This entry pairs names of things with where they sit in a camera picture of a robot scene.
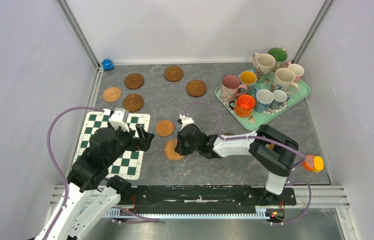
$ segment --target red wire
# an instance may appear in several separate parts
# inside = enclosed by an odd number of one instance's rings
[[[132,211],[135,213],[135,194],[133,194],[133,195],[131,196],[131,198],[132,198],[132,200],[133,200],[133,202],[134,202],[134,207],[132,208]]]

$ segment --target brown plate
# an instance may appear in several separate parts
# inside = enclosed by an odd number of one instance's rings
[[[139,89],[144,84],[144,77],[139,73],[133,73],[125,78],[125,86],[129,89]]]
[[[138,94],[131,94],[126,96],[123,100],[123,108],[134,113],[144,106],[144,99]]]
[[[162,120],[156,126],[156,132],[162,137],[167,137],[171,135],[174,131],[175,127],[170,120]]]
[[[181,160],[184,156],[175,152],[176,144],[178,143],[177,139],[169,140],[164,147],[165,156],[172,161]]]
[[[188,95],[198,98],[206,93],[207,87],[206,84],[201,80],[192,80],[187,84],[186,89]]]
[[[108,102],[112,103],[120,98],[121,90],[117,87],[109,87],[103,93],[103,99]]]
[[[170,66],[165,70],[164,76],[170,82],[177,82],[184,76],[184,71],[178,66]]]

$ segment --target orange mug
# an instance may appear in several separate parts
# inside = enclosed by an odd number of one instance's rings
[[[237,101],[230,101],[228,106],[234,110],[235,114],[240,118],[248,118],[252,114],[253,108],[256,106],[256,100],[250,95],[241,95],[237,98]]]

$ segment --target blue toy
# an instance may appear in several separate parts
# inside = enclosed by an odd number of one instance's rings
[[[103,66],[104,70],[110,70],[113,69],[113,63],[109,59],[105,59],[101,62],[101,65]]]

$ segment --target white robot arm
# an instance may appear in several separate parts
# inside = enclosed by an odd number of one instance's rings
[[[184,115],[180,115],[178,121],[182,125],[177,136],[177,153],[188,155],[196,151],[208,159],[232,155],[253,156],[269,171],[266,190],[276,196],[282,193],[296,155],[280,146],[270,149],[267,142],[261,139],[277,141],[295,150],[299,149],[297,142],[269,125],[261,125],[257,131],[247,134],[225,136],[206,135],[190,117]]]
[[[119,176],[107,180],[107,187],[100,196],[83,212],[80,210],[88,198],[97,189],[100,182],[108,175],[108,168],[125,151],[147,151],[154,134],[148,133],[141,125],[135,131],[126,124],[128,112],[117,108],[105,110],[110,115],[108,127],[99,128],[90,138],[90,146],[85,149],[80,159],[73,165],[67,177],[69,195],[62,196],[58,207],[41,233],[35,240],[80,240],[93,228],[101,217],[119,203],[131,183]]]

